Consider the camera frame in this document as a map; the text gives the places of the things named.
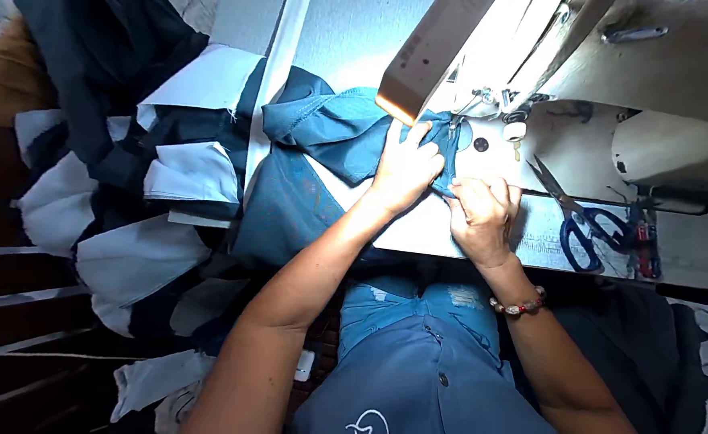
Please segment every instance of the forearm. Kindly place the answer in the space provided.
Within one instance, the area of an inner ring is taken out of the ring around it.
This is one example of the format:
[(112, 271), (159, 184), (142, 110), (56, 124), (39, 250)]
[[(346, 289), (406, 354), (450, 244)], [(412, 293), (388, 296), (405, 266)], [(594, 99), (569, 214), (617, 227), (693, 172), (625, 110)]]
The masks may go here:
[(365, 193), (263, 287), (244, 310), (244, 320), (307, 328), (325, 308), (362, 248), (392, 217), (375, 195)]
[(280, 431), (306, 330), (390, 219), (366, 194), (261, 289), (228, 334), (186, 434)]
[[(513, 253), (503, 266), (481, 273), (504, 306), (522, 306), (538, 297)], [(586, 417), (595, 419), (595, 429), (605, 425), (607, 432), (632, 431), (606, 384), (549, 309), (507, 315), (507, 325), (542, 413), (555, 428), (580, 432)]]

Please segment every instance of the beaded bracelet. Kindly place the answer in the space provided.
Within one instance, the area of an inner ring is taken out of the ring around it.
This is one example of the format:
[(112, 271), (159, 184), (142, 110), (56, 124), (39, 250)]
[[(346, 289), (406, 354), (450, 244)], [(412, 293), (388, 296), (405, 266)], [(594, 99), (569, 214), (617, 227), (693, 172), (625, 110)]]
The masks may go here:
[(533, 312), (544, 306), (544, 288), (536, 287), (536, 292), (539, 294), (539, 298), (535, 301), (526, 301), (523, 306), (507, 306), (504, 307), (503, 304), (496, 300), (496, 297), (491, 297), (488, 301), (491, 306), (493, 306), (496, 313), (507, 313), (509, 315), (520, 315), (521, 313)]

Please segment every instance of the light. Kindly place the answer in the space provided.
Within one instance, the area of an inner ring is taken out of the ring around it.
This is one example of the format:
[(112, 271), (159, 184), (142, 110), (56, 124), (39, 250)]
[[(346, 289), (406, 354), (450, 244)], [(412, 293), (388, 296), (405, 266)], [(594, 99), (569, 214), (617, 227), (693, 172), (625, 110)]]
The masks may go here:
[(393, 102), (381, 96), (381, 94), (376, 95), (376, 105), (384, 109), (388, 114), (392, 115), (398, 121), (406, 124), (408, 127), (412, 127), (416, 123), (416, 120), (412, 116), (410, 116), (408, 113), (405, 113), (405, 111), (399, 108), (397, 104), (394, 104)]

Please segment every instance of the hand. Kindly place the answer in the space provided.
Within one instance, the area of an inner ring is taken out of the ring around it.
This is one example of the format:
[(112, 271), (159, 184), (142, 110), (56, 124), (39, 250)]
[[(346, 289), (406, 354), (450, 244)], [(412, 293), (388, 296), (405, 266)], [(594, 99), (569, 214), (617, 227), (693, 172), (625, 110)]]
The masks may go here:
[(431, 122), (418, 123), (399, 143), (402, 122), (395, 119), (387, 132), (376, 179), (368, 190), (387, 212), (396, 215), (410, 207), (445, 167), (445, 158), (435, 143), (418, 147), (432, 129)]
[(457, 199), (450, 205), (450, 231), (464, 253), (480, 269), (503, 265), (511, 251), (509, 231), (520, 209), (522, 190), (502, 178), (483, 182), (454, 178), (449, 186)]

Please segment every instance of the white logo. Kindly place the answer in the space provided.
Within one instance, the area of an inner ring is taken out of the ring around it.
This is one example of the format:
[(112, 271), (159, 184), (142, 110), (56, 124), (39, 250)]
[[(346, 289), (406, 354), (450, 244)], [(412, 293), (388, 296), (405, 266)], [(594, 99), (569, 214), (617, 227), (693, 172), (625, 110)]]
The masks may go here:
[(367, 434), (372, 434), (372, 425), (366, 426), (366, 427), (364, 427), (364, 428), (359, 428), (359, 422), (361, 422), (362, 419), (364, 419), (364, 417), (367, 416), (367, 415), (369, 415), (369, 414), (373, 414), (373, 415), (376, 415), (376, 416), (378, 416), (379, 418), (381, 418), (381, 420), (383, 421), (383, 426), (384, 426), (384, 428), (387, 429), (387, 434), (389, 434), (389, 424), (387, 423), (387, 418), (383, 417), (383, 415), (381, 414), (381, 412), (378, 411), (378, 410), (367, 410), (367, 411), (365, 411), (364, 413), (362, 413), (362, 414), (359, 416), (359, 419), (356, 419), (356, 423), (351, 423), (351, 424), (347, 425), (346, 428), (344, 428), (344, 429), (353, 428), (353, 429), (355, 430), (354, 432), (367, 432)]

